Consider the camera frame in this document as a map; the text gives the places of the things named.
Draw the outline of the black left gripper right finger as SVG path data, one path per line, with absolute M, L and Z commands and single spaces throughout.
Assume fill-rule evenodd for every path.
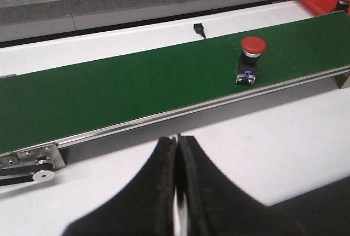
M 349 177 L 266 206 L 231 182 L 193 136 L 179 136 L 189 235 L 349 235 Z

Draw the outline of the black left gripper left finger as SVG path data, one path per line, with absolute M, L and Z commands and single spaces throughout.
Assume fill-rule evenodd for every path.
M 112 199 L 72 222 L 64 235 L 173 235 L 177 143 L 159 138 L 137 175 Z

